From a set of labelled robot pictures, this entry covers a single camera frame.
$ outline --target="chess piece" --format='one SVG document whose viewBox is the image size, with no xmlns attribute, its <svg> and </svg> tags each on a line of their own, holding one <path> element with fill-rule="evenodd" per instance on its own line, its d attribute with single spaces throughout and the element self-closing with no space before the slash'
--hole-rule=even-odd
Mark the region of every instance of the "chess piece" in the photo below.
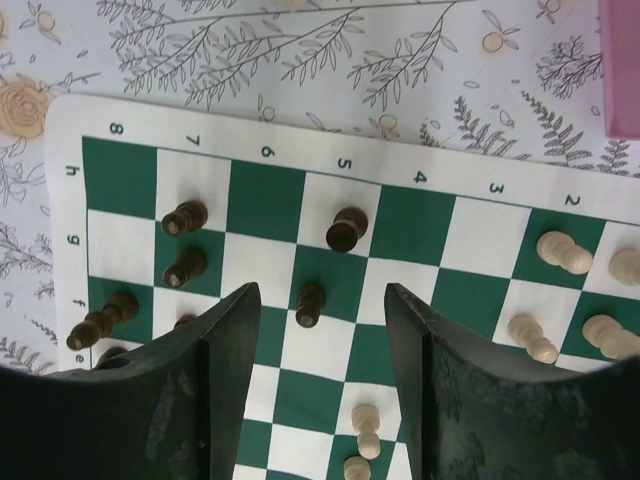
<svg viewBox="0 0 640 480">
<path fill-rule="evenodd" d="M 315 327 L 326 303 L 327 297 L 320 285 L 305 285 L 298 291 L 296 321 L 304 328 Z"/>
<path fill-rule="evenodd" d="M 367 214 L 356 207 L 340 210 L 327 230 L 327 245 L 331 250 L 346 253 L 356 246 L 366 233 L 369 220 Z"/>
<path fill-rule="evenodd" d="M 362 457 L 351 457 L 344 462 L 345 480 L 370 480 L 371 466 Z"/>
<path fill-rule="evenodd" d="M 209 213 L 201 202 L 190 200 L 178 205 L 173 212 L 162 219 L 162 231 L 167 235 L 177 236 L 199 230 L 207 222 Z"/>
<path fill-rule="evenodd" d="M 584 338 L 599 348 L 603 356 L 622 360 L 632 355 L 640 355 L 640 338 L 633 332 L 624 330 L 609 315 L 595 315 L 582 326 Z"/>
<path fill-rule="evenodd" d="M 351 412 L 351 424 L 358 432 L 358 452 L 367 460 L 380 455 L 380 415 L 373 405 L 358 405 Z"/>
<path fill-rule="evenodd" d="M 100 355 L 100 358 L 98 359 L 98 363 L 96 363 L 95 368 L 99 368 L 100 365 L 102 365 L 107 360 L 111 360 L 113 357 L 117 357 L 118 355 L 122 355 L 123 353 L 127 353 L 128 351 L 129 350 L 127 350 L 124 347 L 118 347 L 118 346 L 111 347 L 109 350 L 107 350 L 102 355 Z"/>
<path fill-rule="evenodd" d="M 175 330 L 176 328 L 180 328 L 183 325 L 186 325 L 187 323 L 194 321 L 196 318 L 198 318 L 197 315 L 194 315 L 193 313 L 187 313 L 178 319 L 176 324 L 173 326 L 173 329 Z"/>
<path fill-rule="evenodd" d="M 542 327 L 531 315 L 518 315 L 507 328 L 516 345 L 524 347 L 534 360 L 554 363 L 558 359 L 558 350 L 544 336 Z"/>
<path fill-rule="evenodd" d="M 566 233 L 551 231 L 540 237 L 536 250 L 549 265 L 560 266 L 569 273 L 582 275 L 591 270 L 593 255 Z"/>
<path fill-rule="evenodd" d="M 173 288 L 180 288 L 188 281 L 199 277 L 207 269 L 207 255 L 199 247 L 187 247 L 176 261 L 164 271 L 164 282 Z"/>
<path fill-rule="evenodd" d="M 89 312 L 84 320 L 71 330 L 67 346 L 71 350 L 82 350 L 108 337 L 116 325 L 126 323 L 138 314 L 138 300 L 126 292 L 117 292 L 109 297 L 101 311 Z"/>
<path fill-rule="evenodd" d="M 622 250 L 609 263 L 609 273 L 628 287 L 640 285 L 640 251 Z"/>
</svg>

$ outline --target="chess board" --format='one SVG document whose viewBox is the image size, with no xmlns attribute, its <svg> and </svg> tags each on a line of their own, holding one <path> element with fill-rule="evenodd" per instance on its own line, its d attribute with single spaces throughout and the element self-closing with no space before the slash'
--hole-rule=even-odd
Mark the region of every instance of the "chess board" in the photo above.
<svg viewBox="0 0 640 480">
<path fill-rule="evenodd" d="M 147 343 L 259 283 L 238 480 L 342 478 L 361 403 L 380 410 L 372 478 L 410 478 L 384 326 L 388 282 L 505 345 L 514 346 L 509 320 L 529 313 L 558 348 L 557 365 L 577 371 L 606 364 L 581 334 L 591 315 L 640 333 L 639 290 L 608 273 L 617 251 L 640 246 L 633 179 L 86 96 L 56 100 L 47 122 L 59 335 L 115 291 L 140 303 L 90 349 L 61 342 L 62 369 L 91 368 L 110 346 Z M 208 207 L 204 227 L 165 235 L 163 216 L 193 199 Z M 338 253 L 325 234 L 349 206 L 369 227 Z M 537 256 L 549 230 L 594 254 L 588 274 Z M 164 269 L 190 245 L 206 251 L 206 272 L 168 288 Z M 327 302 L 304 329 L 294 310 L 310 281 Z"/>
</svg>

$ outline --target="pink object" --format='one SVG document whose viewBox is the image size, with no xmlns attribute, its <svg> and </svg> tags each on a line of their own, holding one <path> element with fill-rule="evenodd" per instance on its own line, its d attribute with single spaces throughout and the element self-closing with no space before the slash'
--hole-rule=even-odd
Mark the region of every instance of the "pink object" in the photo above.
<svg viewBox="0 0 640 480">
<path fill-rule="evenodd" d="M 600 0 L 607 136 L 640 139 L 640 0 Z"/>
</svg>

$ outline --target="table surface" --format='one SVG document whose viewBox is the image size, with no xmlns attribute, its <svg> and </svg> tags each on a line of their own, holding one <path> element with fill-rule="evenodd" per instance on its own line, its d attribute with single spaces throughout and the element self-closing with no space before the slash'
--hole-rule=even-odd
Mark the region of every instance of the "table surface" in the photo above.
<svg viewBox="0 0 640 480">
<path fill-rule="evenodd" d="M 284 3 L 1 7 L 0 362 L 53 372 L 67 333 L 56 331 L 42 151 L 60 95 L 640 176 L 638 144 L 604 135 L 596 0 L 309 0 L 294 14 Z"/>
</svg>

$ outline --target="number 8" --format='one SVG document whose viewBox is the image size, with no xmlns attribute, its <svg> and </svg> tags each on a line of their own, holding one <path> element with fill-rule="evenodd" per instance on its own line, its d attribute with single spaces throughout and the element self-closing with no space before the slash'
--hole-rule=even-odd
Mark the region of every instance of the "number 8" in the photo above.
<svg viewBox="0 0 640 480">
<path fill-rule="evenodd" d="M 117 135 L 122 135 L 124 133 L 124 127 L 121 123 L 112 123 L 109 125 L 109 130 L 111 130 L 111 133 Z"/>
</svg>

